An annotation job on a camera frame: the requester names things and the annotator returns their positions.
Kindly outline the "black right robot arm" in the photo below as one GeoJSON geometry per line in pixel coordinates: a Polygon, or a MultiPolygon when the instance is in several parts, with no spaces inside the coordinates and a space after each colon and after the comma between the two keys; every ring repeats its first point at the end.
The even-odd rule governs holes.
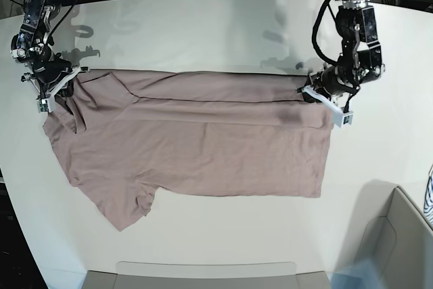
{"type": "Polygon", "coordinates": [[[31,69],[22,80],[37,84],[40,100],[47,100],[63,89],[67,83],[64,79],[73,71],[71,62],[52,51],[53,34],[65,18],[54,27],[51,20],[61,6],[60,0],[26,0],[20,31],[11,43],[12,58],[31,69]]]}

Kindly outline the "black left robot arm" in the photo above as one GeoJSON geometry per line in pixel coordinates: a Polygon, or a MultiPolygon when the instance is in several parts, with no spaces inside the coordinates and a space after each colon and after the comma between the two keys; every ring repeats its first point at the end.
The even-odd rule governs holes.
{"type": "Polygon", "coordinates": [[[336,0],[341,2],[334,24],[342,38],[342,52],[336,60],[322,52],[317,36],[331,1],[322,3],[311,36],[313,49],[329,66],[310,75],[304,87],[298,89],[308,103],[318,102],[307,93],[308,87],[325,99],[335,99],[345,93],[353,98],[362,84],[379,79],[384,71],[374,7],[369,4],[371,0],[336,0]]]}

